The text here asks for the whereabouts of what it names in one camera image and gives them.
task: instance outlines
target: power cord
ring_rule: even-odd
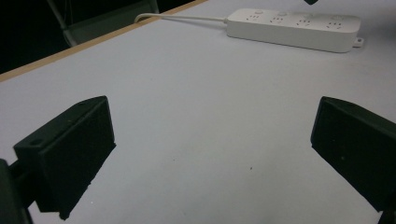
[[[159,17],[159,18],[171,18],[171,19],[183,19],[183,20],[198,20],[198,21],[222,21],[227,23],[227,18],[216,18],[216,17],[193,17],[193,16],[175,16],[175,15],[163,15],[163,14],[156,14],[156,13],[143,13],[138,15],[134,19],[134,23],[137,23],[142,18],[146,17]]]

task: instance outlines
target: wooden table edge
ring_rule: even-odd
[[[188,4],[186,4],[186,5],[183,5],[181,7],[176,7],[176,8],[173,8],[173,9],[169,10],[169,11],[166,11],[163,14],[175,14],[175,13],[178,13],[179,11],[185,10],[187,8],[195,7],[195,6],[197,6],[199,4],[202,4],[203,2],[206,2],[206,1],[207,0],[194,0],[194,1],[192,1],[192,2],[190,2]],[[75,46],[75,47],[73,47],[71,49],[63,50],[61,52],[55,53],[53,55],[50,55],[50,56],[48,56],[46,58],[40,59],[40,60],[35,61],[33,63],[28,63],[28,64],[26,64],[24,66],[19,67],[19,68],[13,69],[13,70],[8,71],[8,72],[5,72],[5,73],[0,75],[0,82],[3,82],[3,81],[6,81],[8,79],[11,79],[13,77],[22,75],[24,73],[27,73],[29,71],[32,71],[34,69],[37,69],[37,68],[42,67],[44,65],[47,65],[49,63],[54,63],[54,62],[56,62],[58,60],[61,60],[62,58],[65,58],[65,57],[67,57],[69,55],[75,54],[75,53],[80,52],[80,51],[82,51],[84,49],[87,49],[87,48],[90,48],[92,46],[95,46],[95,45],[97,45],[99,43],[102,43],[102,42],[108,40],[108,39],[111,39],[111,38],[116,37],[118,35],[122,35],[122,34],[124,34],[126,32],[132,31],[132,30],[134,30],[134,29],[136,29],[136,28],[138,28],[140,26],[146,25],[146,24],[151,23],[151,22],[156,21],[156,20],[158,20],[158,18],[149,18],[149,19],[140,21],[139,23],[135,23],[135,24],[126,26],[126,27],[121,28],[121,29],[119,29],[117,31],[109,33],[107,35],[99,36],[99,37],[97,37],[97,38],[95,38],[93,40],[90,40],[90,41],[85,42],[83,44],[77,45],[77,46]]]

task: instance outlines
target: table surface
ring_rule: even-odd
[[[360,223],[380,213],[309,141],[330,96],[396,121],[393,0],[210,0],[179,15],[242,7],[355,15],[361,49],[338,54],[230,38],[225,24],[155,21],[0,83],[0,157],[76,102],[106,95],[117,147],[63,222]]]

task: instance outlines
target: screw hole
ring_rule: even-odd
[[[36,139],[36,140],[33,140],[32,142],[30,142],[30,145],[37,146],[37,145],[40,145],[43,141],[44,141],[43,139]]]

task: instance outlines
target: power outlet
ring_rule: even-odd
[[[252,8],[239,9],[227,18],[231,37],[332,52],[358,46],[360,27],[361,20],[355,16]]]

